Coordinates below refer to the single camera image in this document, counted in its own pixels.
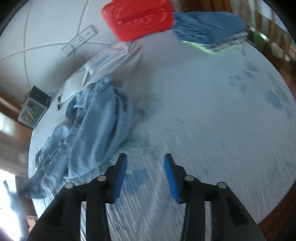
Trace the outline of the light blue corduroy pants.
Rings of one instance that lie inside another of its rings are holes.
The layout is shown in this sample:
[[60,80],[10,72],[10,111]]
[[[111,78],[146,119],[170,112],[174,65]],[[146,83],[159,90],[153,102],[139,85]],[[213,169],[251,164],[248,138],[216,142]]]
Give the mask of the light blue corduroy pants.
[[112,84],[111,75],[78,92],[65,110],[66,123],[49,134],[35,156],[36,172],[18,193],[42,199],[64,179],[74,179],[97,168],[127,138],[132,114],[132,101]]

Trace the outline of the white striped bed sheet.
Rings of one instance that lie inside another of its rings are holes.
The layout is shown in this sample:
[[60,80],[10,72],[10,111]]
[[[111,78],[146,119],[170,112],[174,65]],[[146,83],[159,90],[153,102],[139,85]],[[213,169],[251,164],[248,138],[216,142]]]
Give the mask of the white striped bed sheet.
[[170,31],[137,40],[113,76],[134,105],[135,125],[87,183],[128,157],[120,197],[107,208],[113,240],[179,240],[185,208],[173,201],[164,156],[200,181],[227,183],[256,222],[295,182],[295,100],[273,65],[248,43],[217,54]]

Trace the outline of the black framed box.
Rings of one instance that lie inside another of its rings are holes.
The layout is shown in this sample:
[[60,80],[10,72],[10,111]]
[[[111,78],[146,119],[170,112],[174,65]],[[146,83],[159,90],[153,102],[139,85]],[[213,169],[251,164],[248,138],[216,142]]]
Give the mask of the black framed box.
[[35,85],[26,95],[18,121],[34,129],[51,104],[52,98]]

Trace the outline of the folded lime green garment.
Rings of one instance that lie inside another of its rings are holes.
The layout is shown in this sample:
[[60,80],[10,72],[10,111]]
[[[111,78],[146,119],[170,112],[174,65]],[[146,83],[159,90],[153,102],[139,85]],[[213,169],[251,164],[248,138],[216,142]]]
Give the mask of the folded lime green garment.
[[221,45],[218,45],[216,47],[210,47],[210,46],[206,46],[206,45],[202,45],[202,44],[198,44],[198,43],[193,43],[193,42],[188,42],[188,41],[182,41],[185,44],[189,44],[191,46],[193,46],[194,48],[198,48],[206,53],[209,54],[216,54],[219,53],[221,51],[224,50],[228,50],[228,49],[232,49],[232,48],[237,48],[243,45],[243,42],[241,43],[224,43]]

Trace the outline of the folded checkered garment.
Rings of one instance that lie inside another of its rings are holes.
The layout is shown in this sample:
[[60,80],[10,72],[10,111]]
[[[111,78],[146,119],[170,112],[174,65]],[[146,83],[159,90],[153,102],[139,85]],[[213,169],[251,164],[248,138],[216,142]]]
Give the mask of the folded checkered garment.
[[224,38],[215,44],[203,45],[203,47],[207,51],[215,53],[236,45],[240,45],[246,41],[247,37],[248,37],[248,32],[242,31],[234,35],[231,35],[230,37]]

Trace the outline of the folded dark blue garment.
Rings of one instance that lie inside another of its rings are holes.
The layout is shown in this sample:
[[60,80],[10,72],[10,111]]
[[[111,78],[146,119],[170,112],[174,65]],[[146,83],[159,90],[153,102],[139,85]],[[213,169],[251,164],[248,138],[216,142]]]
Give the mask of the folded dark blue garment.
[[182,41],[213,45],[246,29],[246,22],[226,11],[175,12],[173,32]]

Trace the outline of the red zippered storage case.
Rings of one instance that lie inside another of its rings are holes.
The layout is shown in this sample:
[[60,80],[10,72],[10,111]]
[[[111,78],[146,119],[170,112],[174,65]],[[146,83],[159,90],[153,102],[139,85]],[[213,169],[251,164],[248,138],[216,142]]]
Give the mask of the red zippered storage case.
[[101,15],[121,42],[137,40],[172,28],[171,1],[111,1]]

